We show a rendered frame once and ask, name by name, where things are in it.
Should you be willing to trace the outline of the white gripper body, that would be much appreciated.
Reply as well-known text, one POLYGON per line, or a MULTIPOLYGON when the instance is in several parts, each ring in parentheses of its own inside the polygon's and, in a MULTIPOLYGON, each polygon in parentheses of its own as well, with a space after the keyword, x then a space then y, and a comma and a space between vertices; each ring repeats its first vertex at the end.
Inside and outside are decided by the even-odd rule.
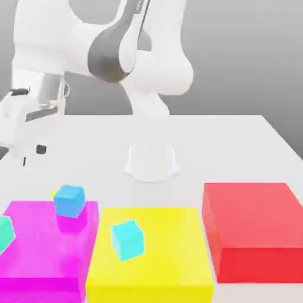
POLYGON ((65 99, 41 103, 29 96, 7 96, 0 102, 0 146, 10 152, 35 152, 47 146, 62 124, 65 99))

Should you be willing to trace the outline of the small blue cube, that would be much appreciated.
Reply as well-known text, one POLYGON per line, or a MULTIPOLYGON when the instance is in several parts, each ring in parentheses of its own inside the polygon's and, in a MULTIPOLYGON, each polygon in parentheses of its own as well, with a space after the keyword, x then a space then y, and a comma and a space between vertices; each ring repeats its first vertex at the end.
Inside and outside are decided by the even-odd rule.
POLYGON ((78 218, 85 207, 85 191, 81 186, 63 185, 54 195, 57 215, 78 218))

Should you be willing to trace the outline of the small green cube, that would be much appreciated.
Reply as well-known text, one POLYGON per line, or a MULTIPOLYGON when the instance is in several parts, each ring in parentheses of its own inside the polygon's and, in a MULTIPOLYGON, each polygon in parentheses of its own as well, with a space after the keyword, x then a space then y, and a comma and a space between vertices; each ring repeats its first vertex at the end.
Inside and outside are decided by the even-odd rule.
POLYGON ((0 254, 15 240, 15 231, 12 219, 8 216, 0 216, 0 254))

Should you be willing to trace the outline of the small cyan cube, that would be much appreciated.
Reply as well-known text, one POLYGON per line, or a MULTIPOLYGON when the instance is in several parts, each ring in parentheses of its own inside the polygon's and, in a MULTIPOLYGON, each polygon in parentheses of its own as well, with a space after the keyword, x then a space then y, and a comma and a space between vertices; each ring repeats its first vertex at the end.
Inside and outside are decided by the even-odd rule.
POLYGON ((135 220, 124 221, 111 226, 111 244, 124 262, 144 253, 144 233, 135 220))

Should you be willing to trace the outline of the large magenta box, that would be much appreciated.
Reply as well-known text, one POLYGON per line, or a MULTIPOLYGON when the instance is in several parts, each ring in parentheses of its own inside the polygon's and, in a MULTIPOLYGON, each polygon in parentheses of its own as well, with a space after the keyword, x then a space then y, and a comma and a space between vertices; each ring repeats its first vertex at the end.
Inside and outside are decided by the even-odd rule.
POLYGON ((77 218, 56 215, 51 201, 13 201, 4 214, 16 238, 0 254, 0 303, 84 303, 97 202, 77 218))

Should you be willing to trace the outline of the large yellow box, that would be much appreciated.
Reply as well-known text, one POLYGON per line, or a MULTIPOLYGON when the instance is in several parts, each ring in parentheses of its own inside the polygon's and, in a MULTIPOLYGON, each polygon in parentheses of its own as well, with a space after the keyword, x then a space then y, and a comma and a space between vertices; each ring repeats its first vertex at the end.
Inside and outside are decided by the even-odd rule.
POLYGON ((213 280, 199 211, 180 208, 104 208, 86 280, 88 303, 211 303, 213 280), (111 227, 135 220, 145 251, 120 261, 111 227))

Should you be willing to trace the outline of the large red box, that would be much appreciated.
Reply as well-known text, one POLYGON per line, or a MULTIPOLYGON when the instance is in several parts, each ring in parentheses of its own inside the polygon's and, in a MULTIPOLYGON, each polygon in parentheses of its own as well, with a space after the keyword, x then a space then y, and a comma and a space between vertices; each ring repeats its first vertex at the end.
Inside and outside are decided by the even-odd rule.
POLYGON ((285 183, 206 183, 205 226, 219 283, 303 283, 303 205, 285 183))

